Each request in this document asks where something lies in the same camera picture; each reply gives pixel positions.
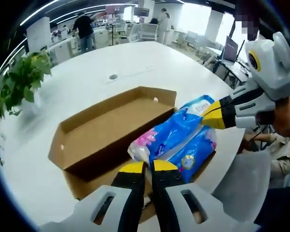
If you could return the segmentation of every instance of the person in white shirt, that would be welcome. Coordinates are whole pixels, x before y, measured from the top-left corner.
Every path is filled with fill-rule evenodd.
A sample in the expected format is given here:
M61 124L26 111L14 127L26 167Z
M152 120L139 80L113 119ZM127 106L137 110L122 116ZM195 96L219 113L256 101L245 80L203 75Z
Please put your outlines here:
M269 188L281 188L284 185L284 177L290 173L290 138L279 134L259 134L254 138L253 134L245 134L244 140L271 143L266 151L271 155L271 180Z
M165 8L161 10L161 14L158 17L158 24L157 42L166 45L167 33L171 30L171 17Z

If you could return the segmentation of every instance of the white label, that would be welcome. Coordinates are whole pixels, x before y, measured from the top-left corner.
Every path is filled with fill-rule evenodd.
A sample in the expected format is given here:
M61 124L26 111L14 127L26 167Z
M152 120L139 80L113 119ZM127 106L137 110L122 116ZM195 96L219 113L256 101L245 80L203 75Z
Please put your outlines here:
M198 103L191 105L187 110L187 113L201 116L209 106L210 103L207 100L202 100Z

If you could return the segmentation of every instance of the open cardboard box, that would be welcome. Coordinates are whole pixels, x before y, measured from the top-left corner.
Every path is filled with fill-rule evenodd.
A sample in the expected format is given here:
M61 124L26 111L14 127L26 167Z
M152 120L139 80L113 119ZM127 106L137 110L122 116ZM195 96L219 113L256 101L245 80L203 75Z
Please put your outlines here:
M133 162L132 141L174 112L176 92L137 87L93 105L61 122L48 158L64 173L73 196L83 199L110 185L118 170ZM146 182L145 195L151 185ZM155 214L149 206L141 221Z

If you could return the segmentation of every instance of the white pillar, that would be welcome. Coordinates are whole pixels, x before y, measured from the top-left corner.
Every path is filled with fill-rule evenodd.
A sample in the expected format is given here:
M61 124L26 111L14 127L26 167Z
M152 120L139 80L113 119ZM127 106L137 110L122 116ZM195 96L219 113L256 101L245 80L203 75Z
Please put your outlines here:
M49 17L43 17L27 28L27 41L30 52L39 52L52 45Z
M149 23L153 18L154 8L155 8L155 1L152 0L139 0L138 5L140 8L147 8L149 9L148 17L144 17L144 22Z
M208 19L205 36L211 41L215 42L218 35L219 27L222 22L223 13L211 10L211 14Z

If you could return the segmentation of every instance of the green leaves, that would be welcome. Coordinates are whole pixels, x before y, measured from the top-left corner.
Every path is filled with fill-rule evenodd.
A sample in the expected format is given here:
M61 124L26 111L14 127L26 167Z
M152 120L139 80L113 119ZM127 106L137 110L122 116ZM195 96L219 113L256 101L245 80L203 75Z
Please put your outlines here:
M0 89L0 117L7 110L10 115L19 115L14 107L22 100L34 103L34 92L41 87L45 74L51 75L51 63L47 53L35 52L28 54L19 61L2 78Z
M33 95L33 92L27 86L24 88L24 98L28 102L34 103L34 95Z

